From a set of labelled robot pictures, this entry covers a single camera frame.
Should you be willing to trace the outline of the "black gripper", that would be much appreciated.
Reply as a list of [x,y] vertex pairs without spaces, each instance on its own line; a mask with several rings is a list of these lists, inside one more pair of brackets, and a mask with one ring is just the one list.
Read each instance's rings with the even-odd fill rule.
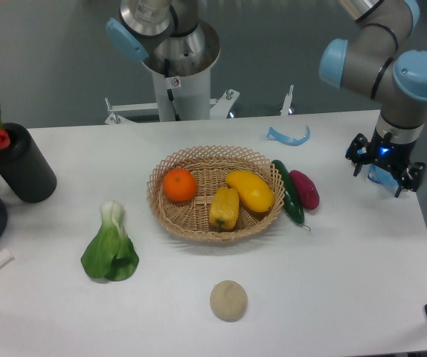
[[370,142],[362,133],[357,134],[347,148],[345,158],[354,166],[354,176],[360,174],[362,167],[368,164],[393,173],[398,184],[394,197],[398,198],[403,190],[416,192],[423,183],[426,164],[411,160],[419,135],[419,127],[391,127],[388,131],[375,128]]

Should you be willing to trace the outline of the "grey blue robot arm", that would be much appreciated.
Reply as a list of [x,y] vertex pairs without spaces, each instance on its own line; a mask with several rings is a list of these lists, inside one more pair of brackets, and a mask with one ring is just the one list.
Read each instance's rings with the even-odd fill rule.
[[371,138],[358,134],[346,151],[357,176],[372,164],[391,174],[396,193],[417,191],[426,164],[413,162],[411,152],[427,113],[427,51],[399,52],[420,18],[416,1],[341,1],[359,26],[348,42],[334,39],[325,49],[319,77],[336,88],[362,94],[380,103]]

